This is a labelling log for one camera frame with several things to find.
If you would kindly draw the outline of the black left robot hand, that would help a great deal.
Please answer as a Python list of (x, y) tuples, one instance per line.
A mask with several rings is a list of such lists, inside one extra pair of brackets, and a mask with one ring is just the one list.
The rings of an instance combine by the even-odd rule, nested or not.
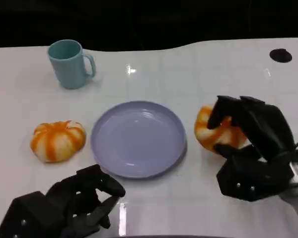
[(13, 199), (0, 224), (0, 238), (85, 238), (110, 228), (109, 213), (126, 194), (99, 165)]

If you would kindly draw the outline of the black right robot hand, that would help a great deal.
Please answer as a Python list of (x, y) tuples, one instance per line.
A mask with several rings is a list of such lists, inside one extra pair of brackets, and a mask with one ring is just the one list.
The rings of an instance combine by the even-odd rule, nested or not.
[(249, 96), (218, 96), (207, 128), (219, 128), (226, 117), (231, 117), (231, 125), (241, 129), (250, 145), (236, 149), (218, 142), (213, 146), (226, 158), (217, 173), (221, 193), (256, 201), (285, 191), (294, 174), (283, 156), (294, 151), (295, 142), (279, 108)]

